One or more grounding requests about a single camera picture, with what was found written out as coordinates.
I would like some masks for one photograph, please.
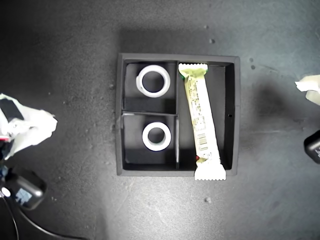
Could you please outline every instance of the white ring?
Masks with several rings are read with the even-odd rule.
[[[145,89],[144,84],[143,84],[143,78],[147,73],[150,73],[150,72],[156,72],[156,73],[160,74],[163,77],[164,84],[163,84],[163,87],[162,87],[162,89],[160,91],[150,92],[147,89]],[[170,88],[170,76],[169,76],[169,73],[162,66],[158,66],[158,65],[146,66],[145,68],[143,68],[140,71],[139,75],[136,77],[136,87],[138,88],[138,90],[141,93],[143,93],[144,95],[146,95],[149,98],[161,97]]]
[[[158,143],[150,141],[150,139],[148,137],[149,132],[152,129],[156,129],[156,128],[162,129],[162,131],[164,132],[164,137],[163,137],[162,141],[158,142]],[[162,122],[153,122],[153,123],[148,124],[144,128],[144,130],[142,132],[142,141],[148,149],[155,151],[155,152],[161,151],[169,146],[169,144],[171,142],[171,132],[170,132],[169,128],[165,124],[163,124]]]

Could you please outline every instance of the barcode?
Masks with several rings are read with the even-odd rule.
[[[198,144],[199,144],[199,151],[204,151],[208,149],[208,143],[205,133],[198,134],[197,136]]]

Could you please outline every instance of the gray floor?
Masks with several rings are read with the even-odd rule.
[[[48,182],[36,222],[96,240],[320,238],[320,166],[303,150],[320,107],[295,85],[320,73],[319,1],[25,0],[0,13],[0,90],[58,119],[8,162]],[[118,52],[240,56],[237,176],[116,176]],[[23,240],[53,239],[18,223]]]

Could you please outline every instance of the black tray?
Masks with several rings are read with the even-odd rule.
[[[208,64],[205,80],[221,162],[227,176],[237,174],[240,124],[239,57],[120,53],[115,108],[118,175],[194,175],[196,148],[184,81],[178,71],[179,63]],[[170,75],[170,88],[161,97],[147,97],[136,87],[136,77],[141,69],[148,65],[160,65]],[[143,78],[143,84],[149,91],[161,88],[156,78],[157,75],[152,73]],[[171,131],[171,143],[162,151],[151,151],[142,142],[142,131],[152,122],[162,122]]]

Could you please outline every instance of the black cable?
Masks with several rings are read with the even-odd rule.
[[[12,214],[13,211],[11,209],[10,204],[7,203],[7,200],[5,198],[3,198],[3,199],[4,199],[4,202],[6,203],[6,205],[8,206],[8,208],[10,209],[11,216],[13,216],[13,214]],[[33,220],[31,220],[19,206],[17,207],[17,209],[20,212],[20,214],[22,215],[22,217],[24,217],[24,219],[27,220],[28,223],[30,223],[32,226],[34,226],[35,228],[37,228],[38,230],[40,230],[41,232],[43,232],[45,234],[48,234],[48,235],[50,235],[52,237],[55,237],[55,238],[59,238],[61,240],[70,240],[70,239],[74,239],[74,240],[89,240],[88,238],[85,238],[85,237],[62,235],[62,234],[59,234],[59,233],[54,233],[52,231],[46,230],[43,227],[41,227],[38,224],[36,224]],[[16,221],[14,220],[14,217],[12,217],[12,219],[13,219],[14,224],[16,226],[16,231],[17,231],[17,235],[18,235],[18,228],[17,228]]]
[[[6,199],[4,196],[0,196],[0,199],[3,199],[4,201],[4,204],[6,206],[6,208],[8,209],[10,215],[11,215],[11,218],[12,218],[12,221],[13,221],[13,224],[14,224],[14,228],[15,228],[15,235],[16,235],[16,240],[19,240],[19,231],[18,231],[18,226],[17,226],[17,223],[16,223],[16,219],[15,219],[15,216],[14,216],[14,213],[11,209],[11,206],[7,203]]]
[[[58,234],[58,233],[54,233],[52,231],[46,230],[43,227],[39,226],[38,224],[36,224],[34,221],[32,221],[25,213],[24,211],[22,211],[20,209],[20,207],[18,207],[19,212],[21,213],[21,215],[24,217],[25,220],[27,220],[32,226],[34,226],[35,228],[39,229],[41,232],[48,234],[52,237],[56,237],[59,239],[64,239],[64,240],[69,240],[69,239],[76,239],[76,240],[89,240],[88,238],[85,237],[78,237],[78,236],[68,236],[68,235],[62,235],[62,234]]]

